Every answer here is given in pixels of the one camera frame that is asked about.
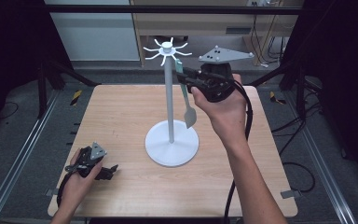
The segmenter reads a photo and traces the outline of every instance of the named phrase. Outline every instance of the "forearm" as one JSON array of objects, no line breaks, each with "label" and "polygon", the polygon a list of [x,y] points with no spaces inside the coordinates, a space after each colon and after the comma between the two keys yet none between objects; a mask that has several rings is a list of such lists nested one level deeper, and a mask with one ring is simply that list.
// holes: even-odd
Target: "forearm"
[{"label": "forearm", "polygon": [[75,210],[76,209],[73,206],[66,206],[62,204],[51,220],[51,224],[69,224]]},{"label": "forearm", "polygon": [[244,223],[286,223],[273,199],[246,139],[223,142],[240,197]]}]

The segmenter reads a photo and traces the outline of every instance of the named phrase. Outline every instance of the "right hand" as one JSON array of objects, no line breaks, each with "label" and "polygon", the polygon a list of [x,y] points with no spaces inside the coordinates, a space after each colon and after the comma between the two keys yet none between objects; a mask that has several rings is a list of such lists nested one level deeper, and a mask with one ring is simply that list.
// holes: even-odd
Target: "right hand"
[{"label": "right hand", "polygon": [[[241,76],[234,74],[234,79],[241,83]],[[244,137],[246,100],[235,90],[224,101],[210,103],[196,87],[191,88],[196,106],[202,109],[211,120],[214,131],[223,141],[231,142]]]}]

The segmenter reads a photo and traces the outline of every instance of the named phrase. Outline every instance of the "finger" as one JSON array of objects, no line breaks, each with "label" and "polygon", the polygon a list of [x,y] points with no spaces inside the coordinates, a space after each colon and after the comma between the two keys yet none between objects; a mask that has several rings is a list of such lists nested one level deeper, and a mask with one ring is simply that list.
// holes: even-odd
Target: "finger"
[{"label": "finger", "polygon": [[89,172],[89,175],[87,176],[87,178],[95,179],[95,177],[101,172],[102,169],[103,169],[103,162],[100,161],[97,164],[95,164],[94,167],[92,167],[92,169]]},{"label": "finger", "polygon": [[75,164],[75,162],[76,162],[77,158],[79,157],[79,155],[80,155],[80,148],[77,149],[77,151],[75,152],[74,157],[72,157],[71,165]]}]

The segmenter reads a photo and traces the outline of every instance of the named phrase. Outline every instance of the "black curtain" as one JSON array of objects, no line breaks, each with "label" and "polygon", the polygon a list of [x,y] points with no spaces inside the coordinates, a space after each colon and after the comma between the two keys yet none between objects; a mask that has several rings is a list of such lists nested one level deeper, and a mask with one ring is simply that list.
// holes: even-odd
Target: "black curtain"
[{"label": "black curtain", "polygon": [[[348,158],[358,162],[358,2],[334,2],[318,25],[316,35],[300,54],[301,65],[307,76],[322,81],[320,99],[325,115]],[[296,47],[307,34],[310,23],[312,21],[298,20],[288,43],[290,50],[285,52],[286,61],[298,56]],[[297,74],[298,68],[295,68],[283,79],[294,83]]]},{"label": "black curtain", "polygon": [[[27,11],[26,4],[43,0],[0,0],[0,110],[14,88],[37,79],[42,62],[55,61],[73,69],[48,12]],[[50,71],[54,88],[62,87],[58,71]]]}]

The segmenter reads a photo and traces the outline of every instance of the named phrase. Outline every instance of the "hand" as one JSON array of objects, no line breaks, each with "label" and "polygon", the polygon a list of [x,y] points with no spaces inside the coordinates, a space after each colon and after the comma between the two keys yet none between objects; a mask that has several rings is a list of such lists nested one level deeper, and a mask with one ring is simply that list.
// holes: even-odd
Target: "hand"
[{"label": "hand", "polygon": [[[234,74],[234,79],[241,83],[241,76]],[[196,87],[191,88],[195,104],[202,109],[211,120],[214,131],[222,142],[231,142],[244,137],[246,101],[235,90],[224,101],[210,103]]]},{"label": "hand", "polygon": [[[71,159],[71,165],[75,164],[79,154],[80,149],[77,150],[74,157]],[[101,172],[102,167],[103,163],[101,161],[98,162],[85,178],[78,172],[71,175],[63,188],[60,208],[51,220],[51,223],[70,223],[72,215],[90,191],[92,183],[98,173]]]},{"label": "hand", "polygon": [[[74,157],[71,159],[71,165],[75,164],[79,154],[80,149],[77,150]],[[61,205],[66,205],[69,203],[78,207],[83,201],[84,197],[86,197],[87,193],[90,191],[92,183],[94,182],[94,179],[98,173],[101,172],[102,167],[103,163],[101,161],[98,162],[89,172],[89,175],[85,178],[82,177],[78,172],[73,173],[63,188]]]}]

